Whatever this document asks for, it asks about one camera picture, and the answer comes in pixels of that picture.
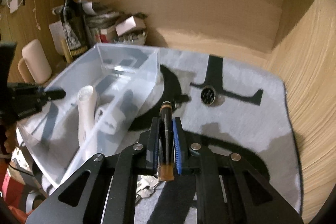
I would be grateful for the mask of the silver metal cylinder keychain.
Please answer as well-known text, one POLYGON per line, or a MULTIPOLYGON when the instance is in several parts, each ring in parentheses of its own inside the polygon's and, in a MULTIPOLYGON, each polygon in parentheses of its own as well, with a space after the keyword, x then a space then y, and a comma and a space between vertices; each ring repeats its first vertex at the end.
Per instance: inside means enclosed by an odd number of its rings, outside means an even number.
POLYGON ((155 176, 138 176, 135 203, 150 197, 158 186, 159 180, 155 176))

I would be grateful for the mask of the black amber lighter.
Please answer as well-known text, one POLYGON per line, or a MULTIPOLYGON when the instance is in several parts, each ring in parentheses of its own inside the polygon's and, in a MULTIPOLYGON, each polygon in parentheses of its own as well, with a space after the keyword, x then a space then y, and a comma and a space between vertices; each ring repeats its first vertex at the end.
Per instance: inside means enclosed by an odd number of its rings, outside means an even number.
POLYGON ((159 111, 159 160, 158 179, 174 180, 173 106, 165 101, 159 111))

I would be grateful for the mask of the white handheld massager device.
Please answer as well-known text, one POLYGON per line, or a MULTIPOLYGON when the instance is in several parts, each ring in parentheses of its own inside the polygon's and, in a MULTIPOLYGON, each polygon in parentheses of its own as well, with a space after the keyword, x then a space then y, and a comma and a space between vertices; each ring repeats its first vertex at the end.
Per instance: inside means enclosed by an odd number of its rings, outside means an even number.
POLYGON ((92 85, 81 88, 77 94, 77 106, 79 113, 78 141, 80 148, 84 147, 86 140, 95 125, 95 110, 97 104, 97 92, 92 85))

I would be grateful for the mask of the white travel plug adapter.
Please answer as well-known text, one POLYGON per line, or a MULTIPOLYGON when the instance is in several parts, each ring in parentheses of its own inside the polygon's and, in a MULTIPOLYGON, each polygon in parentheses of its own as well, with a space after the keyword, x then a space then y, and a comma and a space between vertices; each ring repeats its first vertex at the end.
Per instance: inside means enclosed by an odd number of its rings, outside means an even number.
POLYGON ((94 121, 98 125, 98 130, 104 134, 114 135, 120 130, 126 116, 118 108, 108 110, 108 105, 99 106, 94 115, 94 121))

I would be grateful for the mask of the clear plastic storage bin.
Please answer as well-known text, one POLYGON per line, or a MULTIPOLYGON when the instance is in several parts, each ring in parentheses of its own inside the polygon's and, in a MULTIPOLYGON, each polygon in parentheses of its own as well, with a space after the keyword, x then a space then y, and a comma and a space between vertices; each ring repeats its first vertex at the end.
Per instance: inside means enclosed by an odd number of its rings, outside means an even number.
POLYGON ((34 161, 57 188, 96 153, 113 155, 157 83, 159 51, 98 44, 47 87, 66 96, 18 123, 34 161))

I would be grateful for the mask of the beige pink mug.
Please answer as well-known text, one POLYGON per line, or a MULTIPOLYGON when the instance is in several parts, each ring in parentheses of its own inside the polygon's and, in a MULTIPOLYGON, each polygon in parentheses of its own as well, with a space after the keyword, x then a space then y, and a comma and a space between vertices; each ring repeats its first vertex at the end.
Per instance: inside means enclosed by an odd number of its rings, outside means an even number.
POLYGON ((43 84, 51 77, 51 66, 38 39, 32 40, 22 48, 18 71, 25 83, 43 84))

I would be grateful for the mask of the yellow lip balm stick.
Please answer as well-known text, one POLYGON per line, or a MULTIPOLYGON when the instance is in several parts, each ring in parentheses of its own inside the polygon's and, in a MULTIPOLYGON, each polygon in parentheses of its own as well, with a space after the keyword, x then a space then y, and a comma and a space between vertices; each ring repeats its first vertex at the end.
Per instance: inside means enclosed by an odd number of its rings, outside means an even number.
POLYGON ((64 53, 64 57, 66 58, 67 64, 71 64, 73 62, 73 57, 70 53, 70 50, 68 48, 68 44, 65 39, 61 40, 62 50, 64 53))

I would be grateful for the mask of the handwritten white note sheet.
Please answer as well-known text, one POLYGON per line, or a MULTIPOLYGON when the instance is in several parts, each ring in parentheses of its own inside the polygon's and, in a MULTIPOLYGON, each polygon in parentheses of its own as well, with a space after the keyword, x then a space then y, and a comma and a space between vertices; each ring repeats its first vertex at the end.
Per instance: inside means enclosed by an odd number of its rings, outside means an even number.
POLYGON ((64 55, 62 49, 62 40, 65 39, 63 26, 61 21, 57 21, 49 25, 49 30, 54 42, 55 49, 59 55, 64 55))

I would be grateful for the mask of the grey black patterned mat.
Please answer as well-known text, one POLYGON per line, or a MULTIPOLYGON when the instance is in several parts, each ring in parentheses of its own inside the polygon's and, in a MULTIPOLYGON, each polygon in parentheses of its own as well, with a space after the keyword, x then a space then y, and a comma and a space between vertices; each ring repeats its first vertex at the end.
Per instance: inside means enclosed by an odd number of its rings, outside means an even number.
POLYGON ((162 102, 170 101, 186 131, 201 135, 215 152, 223 155, 238 148, 301 212, 301 168, 283 81, 236 60, 154 49, 159 51, 157 83, 116 152, 149 128, 162 102), (210 106, 201 101, 201 91, 207 85, 217 95, 210 106))

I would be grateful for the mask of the dark wine bottle elephant label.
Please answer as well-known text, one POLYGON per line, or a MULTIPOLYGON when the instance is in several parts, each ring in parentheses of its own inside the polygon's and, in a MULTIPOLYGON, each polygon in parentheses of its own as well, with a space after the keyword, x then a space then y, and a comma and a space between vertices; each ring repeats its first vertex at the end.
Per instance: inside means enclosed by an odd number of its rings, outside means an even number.
POLYGON ((84 20, 84 11, 75 0, 64 0, 61 21, 70 55, 74 60, 90 49, 84 20))

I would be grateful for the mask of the stack of books and papers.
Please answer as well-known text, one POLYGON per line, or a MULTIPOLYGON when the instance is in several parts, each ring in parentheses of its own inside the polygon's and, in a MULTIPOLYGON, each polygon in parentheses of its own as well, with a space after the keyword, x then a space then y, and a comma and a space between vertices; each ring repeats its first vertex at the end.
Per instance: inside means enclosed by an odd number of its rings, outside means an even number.
POLYGON ((80 0, 79 3, 84 11, 85 24, 89 31, 88 36, 94 44, 114 43, 114 39, 118 37, 115 29, 116 25, 130 16, 136 16, 144 21, 147 18, 147 15, 142 12, 127 14, 98 2, 80 0))

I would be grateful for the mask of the bowl of beads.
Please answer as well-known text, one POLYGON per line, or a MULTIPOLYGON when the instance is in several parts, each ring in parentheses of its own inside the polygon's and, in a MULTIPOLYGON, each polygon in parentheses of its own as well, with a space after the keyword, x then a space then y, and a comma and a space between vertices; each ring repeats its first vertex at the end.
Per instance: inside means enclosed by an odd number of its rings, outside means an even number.
POLYGON ((114 43, 143 46, 146 42, 146 38, 147 38, 147 31, 138 30, 138 31, 130 32, 128 34, 123 34, 122 36, 116 37, 114 39, 114 43))

